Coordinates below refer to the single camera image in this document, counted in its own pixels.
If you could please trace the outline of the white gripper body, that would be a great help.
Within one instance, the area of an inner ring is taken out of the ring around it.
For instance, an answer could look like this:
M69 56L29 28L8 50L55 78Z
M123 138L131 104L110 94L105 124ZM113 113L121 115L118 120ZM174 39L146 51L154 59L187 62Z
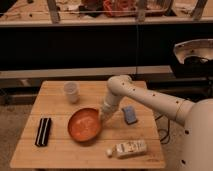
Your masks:
M118 110L117 105L112 105L104 101L100 107L99 119L101 122L108 121L113 114Z

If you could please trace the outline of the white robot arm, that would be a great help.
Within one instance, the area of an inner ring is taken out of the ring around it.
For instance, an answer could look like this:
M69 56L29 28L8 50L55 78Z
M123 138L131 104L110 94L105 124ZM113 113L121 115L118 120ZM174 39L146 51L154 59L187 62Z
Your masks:
M185 129L179 171L213 171L213 98L192 102L135 86L128 75L108 79L100 120L106 122L124 97L163 114Z

